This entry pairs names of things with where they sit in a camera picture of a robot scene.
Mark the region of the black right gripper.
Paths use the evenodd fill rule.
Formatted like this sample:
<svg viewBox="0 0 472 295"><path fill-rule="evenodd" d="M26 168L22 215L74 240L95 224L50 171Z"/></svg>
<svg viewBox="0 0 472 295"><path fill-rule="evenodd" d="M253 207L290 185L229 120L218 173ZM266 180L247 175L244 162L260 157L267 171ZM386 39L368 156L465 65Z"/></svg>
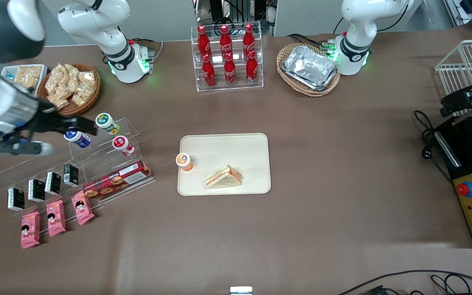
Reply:
<svg viewBox="0 0 472 295"><path fill-rule="evenodd" d="M82 116L60 116L55 106L41 104L34 117L22 127L15 129L15 136L34 136L36 133L79 131L97 135L97 127L92 120Z"/></svg>

